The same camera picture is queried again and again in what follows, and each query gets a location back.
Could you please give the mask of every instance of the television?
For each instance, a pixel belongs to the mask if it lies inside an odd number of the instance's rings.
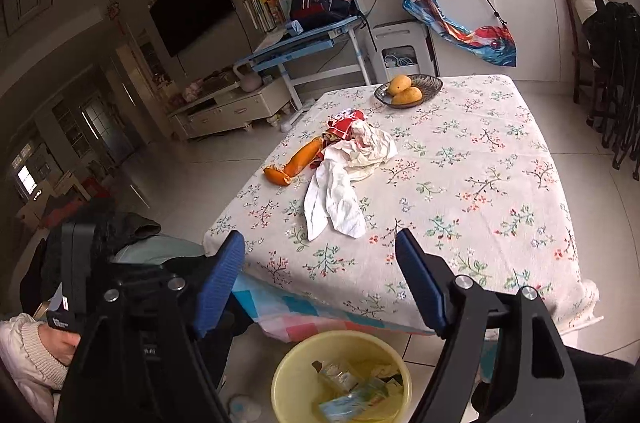
[[[149,12],[173,57],[234,10],[231,0],[156,0]]]

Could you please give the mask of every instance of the sleeve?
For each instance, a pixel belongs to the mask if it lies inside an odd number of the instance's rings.
[[[38,326],[27,314],[0,322],[0,358],[33,409],[54,423],[52,390],[62,388],[66,367],[42,345]]]

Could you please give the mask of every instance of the floral pattern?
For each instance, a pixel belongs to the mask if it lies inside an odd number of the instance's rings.
[[[303,202],[313,170],[287,187],[262,165],[204,237],[213,255],[232,229],[245,239],[244,273],[315,305],[423,331],[395,255],[403,228],[456,274],[493,291],[538,289],[561,331],[593,319],[595,285],[582,279],[579,241],[556,167],[513,82],[451,77],[417,108],[392,110],[374,86],[326,93],[266,159],[284,165],[331,114],[356,107],[396,139],[398,156],[353,183],[367,224],[351,239],[331,224],[308,241]]]

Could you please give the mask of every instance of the screw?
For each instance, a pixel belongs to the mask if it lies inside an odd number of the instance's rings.
[[[522,296],[527,300],[535,300],[538,296],[538,292],[531,286],[525,286],[522,288]]]
[[[187,282],[182,277],[174,277],[166,284],[171,291],[180,291],[187,285]]]
[[[105,292],[104,299],[107,302],[115,302],[116,300],[118,300],[119,296],[120,292],[117,289],[110,289]]]
[[[470,289],[473,284],[473,279],[467,275],[458,275],[456,277],[456,285],[462,289]]]

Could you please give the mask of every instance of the hand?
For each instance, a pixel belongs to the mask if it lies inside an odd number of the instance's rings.
[[[38,336],[45,349],[62,365],[68,366],[74,357],[76,347],[80,343],[78,333],[68,333],[49,327],[47,324],[38,326]]]

